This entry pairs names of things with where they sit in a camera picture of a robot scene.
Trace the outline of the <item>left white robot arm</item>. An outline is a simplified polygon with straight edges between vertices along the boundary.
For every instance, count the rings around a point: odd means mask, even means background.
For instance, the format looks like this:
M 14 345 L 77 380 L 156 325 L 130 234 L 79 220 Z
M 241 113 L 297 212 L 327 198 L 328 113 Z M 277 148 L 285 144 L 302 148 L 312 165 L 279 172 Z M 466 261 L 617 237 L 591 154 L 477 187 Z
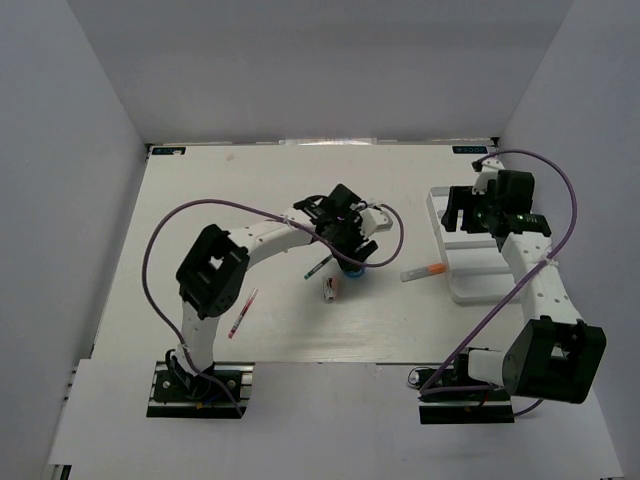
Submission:
M 213 344 L 220 317 L 240 296 L 246 273 L 258 263 L 292 248 L 322 240 L 348 274 L 360 271 L 378 245 L 372 236 L 391 229 L 393 221 L 378 207 L 367 206 L 345 185 L 327 196 L 300 200 L 282 214 L 235 230 L 215 224 L 202 230 L 176 273 L 183 302 L 177 354 L 183 368 L 177 387 L 199 399 L 211 387 Z

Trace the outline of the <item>orange white highlighter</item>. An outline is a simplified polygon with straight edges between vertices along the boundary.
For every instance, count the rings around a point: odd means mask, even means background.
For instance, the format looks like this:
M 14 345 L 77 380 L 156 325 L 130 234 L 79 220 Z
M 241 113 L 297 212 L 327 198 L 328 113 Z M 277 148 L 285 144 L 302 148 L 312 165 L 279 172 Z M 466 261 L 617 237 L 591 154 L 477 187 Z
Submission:
M 403 283 L 411 282 L 422 278 L 443 274 L 446 272 L 446 270 L 447 268 L 443 263 L 431 264 L 402 272 L 400 274 L 400 280 Z

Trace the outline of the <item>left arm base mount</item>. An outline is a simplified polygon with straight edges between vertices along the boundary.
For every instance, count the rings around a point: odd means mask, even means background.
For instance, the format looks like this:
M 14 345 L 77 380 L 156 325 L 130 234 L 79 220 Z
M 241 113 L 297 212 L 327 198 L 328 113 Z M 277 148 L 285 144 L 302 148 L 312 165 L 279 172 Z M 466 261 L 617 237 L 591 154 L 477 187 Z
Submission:
M 234 402 L 245 413 L 252 393 L 254 365 L 214 363 L 205 374 L 219 380 L 233 400 L 215 382 L 188 373 L 168 350 L 157 362 L 148 398 L 147 418 L 230 419 L 241 416 Z

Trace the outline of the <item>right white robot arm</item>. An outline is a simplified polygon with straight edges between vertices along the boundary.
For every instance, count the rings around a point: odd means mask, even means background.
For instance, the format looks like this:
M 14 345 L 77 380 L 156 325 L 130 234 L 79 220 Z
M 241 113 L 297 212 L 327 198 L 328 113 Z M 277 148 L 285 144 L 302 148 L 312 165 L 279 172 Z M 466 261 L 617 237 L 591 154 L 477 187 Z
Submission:
M 480 187 L 449 190 L 442 226 L 494 239 L 526 322 L 507 351 L 467 352 L 467 364 L 451 374 L 453 390 L 466 399 L 489 384 L 510 395 L 580 404 L 604 354 L 603 329 L 585 323 L 552 262 L 551 229 L 532 211 L 534 187 L 532 174 L 502 170 Z

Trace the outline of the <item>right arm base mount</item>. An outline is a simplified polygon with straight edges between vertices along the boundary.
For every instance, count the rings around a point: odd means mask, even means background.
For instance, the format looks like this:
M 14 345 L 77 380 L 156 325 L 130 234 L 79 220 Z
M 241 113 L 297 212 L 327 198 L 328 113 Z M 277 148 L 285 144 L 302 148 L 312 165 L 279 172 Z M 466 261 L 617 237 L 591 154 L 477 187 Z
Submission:
M 511 397 L 501 388 L 473 380 L 459 369 L 449 367 L 430 389 L 419 393 L 436 368 L 415 367 L 407 376 L 407 386 L 418 394 L 421 425 L 489 425 L 515 422 Z

